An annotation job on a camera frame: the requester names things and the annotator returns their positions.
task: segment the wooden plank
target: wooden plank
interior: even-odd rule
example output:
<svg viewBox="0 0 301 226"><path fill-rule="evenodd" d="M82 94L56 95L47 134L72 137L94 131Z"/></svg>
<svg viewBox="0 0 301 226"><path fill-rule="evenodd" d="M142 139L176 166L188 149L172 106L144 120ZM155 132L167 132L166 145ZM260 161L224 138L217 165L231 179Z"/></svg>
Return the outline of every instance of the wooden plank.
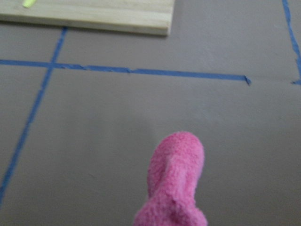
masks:
<svg viewBox="0 0 301 226"><path fill-rule="evenodd" d="M0 20L157 35L169 34L174 0L0 0Z"/></svg>

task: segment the yellow tape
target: yellow tape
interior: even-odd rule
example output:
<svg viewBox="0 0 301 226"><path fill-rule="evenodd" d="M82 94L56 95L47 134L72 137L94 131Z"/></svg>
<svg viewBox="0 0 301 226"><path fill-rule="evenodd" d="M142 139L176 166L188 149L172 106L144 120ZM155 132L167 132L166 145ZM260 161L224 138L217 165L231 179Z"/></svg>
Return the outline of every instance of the yellow tape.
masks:
<svg viewBox="0 0 301 226"><path fill-rule="evenodd" d="M31 7L35 2L36 2L36 0L24 0L24 1L23 1L23 7L29 8L29 7Z"/></svg>

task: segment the pink fuzzy object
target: pink fuzzy object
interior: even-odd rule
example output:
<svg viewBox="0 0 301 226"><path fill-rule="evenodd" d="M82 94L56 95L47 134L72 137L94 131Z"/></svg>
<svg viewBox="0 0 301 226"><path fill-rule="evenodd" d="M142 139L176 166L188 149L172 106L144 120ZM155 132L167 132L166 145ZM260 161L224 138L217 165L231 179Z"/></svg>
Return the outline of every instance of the pink fuzzy object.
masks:
<svg viewBox="0 0 301 226"><path fill-rule="evenodd" d="M204 158L203 146L193 134L166 137L151 158L149 198L136 214L134 226L206 226L194 200Z"/></svg>

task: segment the gray floor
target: gray floor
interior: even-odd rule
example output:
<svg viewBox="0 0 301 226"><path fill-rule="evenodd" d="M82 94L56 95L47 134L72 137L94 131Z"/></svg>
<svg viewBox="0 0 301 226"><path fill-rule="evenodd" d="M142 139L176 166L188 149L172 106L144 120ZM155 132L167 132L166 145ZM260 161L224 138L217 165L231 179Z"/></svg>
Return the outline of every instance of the gray floor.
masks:
<svg viewBox="0 0 301 226"><path fill-rule="evenodd" d="M301 2L289 0L301 43ZM49 62L61 28L0 24L0 59ZM69 29L58 63L242 74L244 81L54 69L0 210L4 226L131 225L152 152L205 146L210 226L301 225L301 88L280 0L177 1L167 38ZM0 177L46 73L0 65Z"/></svg>

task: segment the pink sock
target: pink sock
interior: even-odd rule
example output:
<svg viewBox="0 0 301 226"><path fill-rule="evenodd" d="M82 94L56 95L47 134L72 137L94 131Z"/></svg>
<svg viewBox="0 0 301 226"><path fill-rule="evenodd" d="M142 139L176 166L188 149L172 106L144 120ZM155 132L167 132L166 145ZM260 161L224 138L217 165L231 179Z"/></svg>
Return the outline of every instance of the pink sock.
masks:
<svg viewBox="0 0 301 226"><path fill-rule="evenodd" d="M166 137L155 150L148 170L148 201L134 226L206 226L194 193L204 164L199 139L189 132Z"/></svg>

